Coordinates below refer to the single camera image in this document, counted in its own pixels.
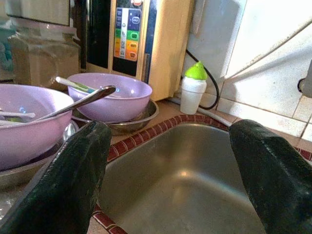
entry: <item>glass jar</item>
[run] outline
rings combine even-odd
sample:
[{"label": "glass jar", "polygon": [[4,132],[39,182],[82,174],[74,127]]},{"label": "glass jar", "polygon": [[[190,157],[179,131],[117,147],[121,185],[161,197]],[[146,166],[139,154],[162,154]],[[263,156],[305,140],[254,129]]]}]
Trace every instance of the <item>glass jar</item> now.
[{"label": "glass jar", "polygon": [[12,18],[11,44],[15,83],[64,91],[55,77],[80,72],[80,47],[73,41],[76,28]]}]

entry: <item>plastic bowl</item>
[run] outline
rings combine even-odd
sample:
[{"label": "plastic bowl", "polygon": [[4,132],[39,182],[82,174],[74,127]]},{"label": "plastic bowl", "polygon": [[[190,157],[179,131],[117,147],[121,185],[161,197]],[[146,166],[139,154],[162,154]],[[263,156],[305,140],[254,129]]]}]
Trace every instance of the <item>plastic bowl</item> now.
[{"label": "plastic bowl", "polygon": [[[73,103],[56,90],[15,84],[0,84],[0,108],[7,112],[35,113],[34,119]],[[43,154],[62,138],[72,112],[18,125],[0,126],[0,171],[14,168]]]},{"label": "plastic bowl", "polygon": [[[152,88],[148,84],[114,74],[81,73],[68,79],[94,89],[105,85],[116,86],[113,94],[78,108],[89,119],[105,123],[126,122],[135,118],[144,110],[152,94]],[[88,95],[73,87],[68,87],[68,93],[74,101]]]}]

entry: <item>metal spoon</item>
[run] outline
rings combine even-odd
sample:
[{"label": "metal spoon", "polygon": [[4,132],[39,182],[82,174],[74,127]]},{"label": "metal spoon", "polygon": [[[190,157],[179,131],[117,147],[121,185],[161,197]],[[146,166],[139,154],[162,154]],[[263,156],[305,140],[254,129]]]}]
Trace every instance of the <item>metal spoon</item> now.
[{"label": "metal spoon", "polygon": [[[58,111],[55,111],[55,112],[52,112],[46,116],[43,116],[43,117],[40,117],[34,121],[37,121],[37,120],[43,120],[43,119],[46,119],[46,118],[50,118],[50,117],[54,117],[54,116],[57,116],[59,114],[62,114],[64,112],[67,112],[67,111],[71,111],[75,108],[78,108],[80,106],[83,106],[83,105],[86,105],[90,102],[93,102],[93,101],[96,101],[100,98],[103,98],[103,97],[106,97],[110,94],[112,94],[114,91],[116,90],[116,87],[113,86],[113,85],[107,85],[107,86],[104,86],[104,87],[101,87],[97,90],[95,90],[94,92],[88,94],[87,96],[85,96],[84,98],[78,100],[78,101],[75,101],[73,104],[63,108],[63,109],[60,109]],[[11,121],[1,121],[0,122],[0,125],[6,125],[5,123],[6,122],[10,122],[10,123],[7,123],[8,125],[14,125],[14,124],[22,124],[21,122],[11,122]]]}]

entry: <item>sink basin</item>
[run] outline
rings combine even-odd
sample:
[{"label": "sink basin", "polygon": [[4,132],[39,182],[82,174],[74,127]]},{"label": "sink basin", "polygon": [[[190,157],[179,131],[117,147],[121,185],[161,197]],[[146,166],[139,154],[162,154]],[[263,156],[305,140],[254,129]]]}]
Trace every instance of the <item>sink basin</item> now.
[{"label": "sink basin", "polygon": [[130,234],[265,234],[229,134],[183,123],[107,165],[98,204]]}]

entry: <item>black cable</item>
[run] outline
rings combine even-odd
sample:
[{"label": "black cable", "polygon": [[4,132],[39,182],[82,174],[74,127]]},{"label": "black cable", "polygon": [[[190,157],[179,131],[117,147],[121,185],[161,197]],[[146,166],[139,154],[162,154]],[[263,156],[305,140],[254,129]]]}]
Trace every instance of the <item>black cable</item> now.
[{"label": "black cable", "polygon": [[[194,55],[192,55],[192,53],[191,53],[190,51],[186,50],[186,53],[187,53],[192,59],[194,59],[194,61],[196,61],[196,62],[199,61]],[[214,103],[213,103],[211,106],[209,106],[209,107],[204,107],[204,106],[201,106],[201,105],[200,105],[199,107],[202,108],[202,109],[204,109],[204,110],[210,110],[210,109],[214,108],[214,107],[218,104],[218,102],[219,102],[219,100],[220,100],[220,91],[219,91],[218,84],[216,83],[216,80],[214,79],[214,77],[211,75],[211,73],[208,71],[208,69],[207,69],[205,66],[204,66],[204,69],[205,69],[205,71],[207,72],[208,76],[210,77],[211,81],[212,81],[213,84],[214,84],[215,92],[216,92],[216,98],[215,98]]]}]

